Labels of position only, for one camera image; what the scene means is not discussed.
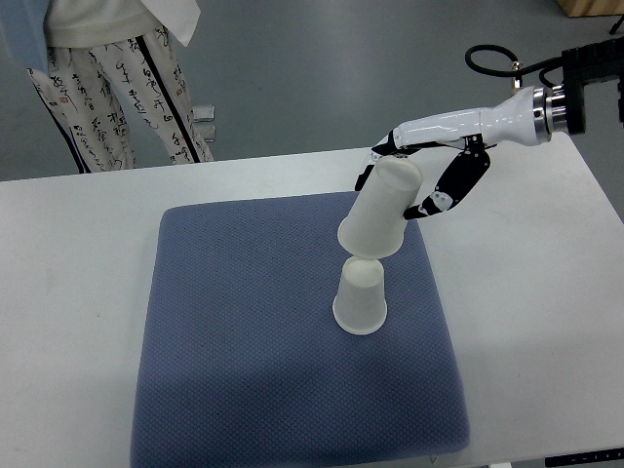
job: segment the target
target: black cable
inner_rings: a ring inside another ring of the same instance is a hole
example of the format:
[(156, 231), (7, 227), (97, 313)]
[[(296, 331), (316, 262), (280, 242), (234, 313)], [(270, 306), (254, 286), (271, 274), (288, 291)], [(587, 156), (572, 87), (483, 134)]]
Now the black cable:
[(482, 73), (484, 75), (496, 76), (498, 78), (520, 78), (523, 75), (528, 75), (529, 73), (540, 71), (539, 79), (544, 85), (548, 86), (549, 88), (552, 88), (555, 85), (551, 83), (550, 81), (548, 81), (544, 77), (544, 75), (548, 73), (549, 71), (559, 68), (563, 64), (561, 57), (554, 57), (554, 58), (549, 58), (547, 60), (543, 60), (539, 63), (535, 63), (530, 66), (520, 68), (518, 70), (510, 70), (510, 71), (494, 70), (492, 68), (485, 68), (484, 66), (477, 65), (472, 60), (472, 55), (475, 54), (476, 52), (481, 52), (481, 51), (498, 52), (499, 54), (503, 54), (504, 56), (506, 56), (511, 61), (518, 61), (518, 57), (516, 57), (516, 55), (513, 52), (511, 52), (509, 49), (506, 49), (501, 46), (495, 46), (492, 44), (481, 44), (478, 46), (471, 47), (470, 49), (466, 51), (466, 55), (465, 55), (466, 64), (472, 70), (477, 71), (478, 73)]
[(611, 30), (608, 32), (611, 36), (613, 34), (615, 34), (617, 32), (617, 30), (620, 28), (620, 26), (622, 25), (622, 22), (624, 22), (624, 15), (622, 15), (620, 17), (620, 19), (617, 21), (616, 24), (613, 25), (613, 27), (611, 28)]

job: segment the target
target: table surface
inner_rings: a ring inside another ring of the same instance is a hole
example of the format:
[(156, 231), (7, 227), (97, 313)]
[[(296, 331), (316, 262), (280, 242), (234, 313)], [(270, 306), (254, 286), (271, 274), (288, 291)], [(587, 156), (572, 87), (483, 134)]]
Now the table surface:
[[(418, 201), (455, 153), (411, 156), (425, 177)], [(567, 136), (489, 153), (458, 207), (419, 221), (471, 423), (468, 448), (436, 466), (623, 447), (624, 225)], [(0, 183), (0, 465), (129, 466), (166, 209), (348, 191), (366, 158), (362, 148)]]

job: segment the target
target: printed trousers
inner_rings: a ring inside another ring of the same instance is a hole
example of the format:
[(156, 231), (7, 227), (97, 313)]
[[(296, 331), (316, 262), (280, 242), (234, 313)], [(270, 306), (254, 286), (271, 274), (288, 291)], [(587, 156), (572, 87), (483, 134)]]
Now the printed trousers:
[(213, 161), (193, 125), (184, 75), (162, 28), (91, 49), (49, 49), (49, 76), (29, 69), (80, 173), (133, 169), (124, 96), (163, 141), (173, 164)]

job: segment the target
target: upside-down paper cup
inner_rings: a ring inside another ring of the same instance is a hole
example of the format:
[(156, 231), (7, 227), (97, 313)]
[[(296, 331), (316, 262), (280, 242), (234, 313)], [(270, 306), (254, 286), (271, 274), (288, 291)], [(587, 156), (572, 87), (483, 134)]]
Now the upside-down paper cup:
[(421, 183), (420, 169), (409, 159), (381, 158), (338, 227), (342, 248), (365, 259), (395, 253), (408, 225), (403, 213), (413, 204)]
[(378, 260), (352, 256), (342, 266), (333, 316), (353, 334), (376, 332), (386, 320), (383, 266)]

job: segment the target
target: white shirt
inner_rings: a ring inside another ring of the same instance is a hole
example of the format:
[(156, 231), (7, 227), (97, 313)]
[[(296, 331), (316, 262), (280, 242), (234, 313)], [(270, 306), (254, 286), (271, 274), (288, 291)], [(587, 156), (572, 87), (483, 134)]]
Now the white shirt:
[(199, 13), (195, 0), (51, 0), (46, 41), (49, 47), (91, 48), (141, 36), (163, 24), (186, 46)]

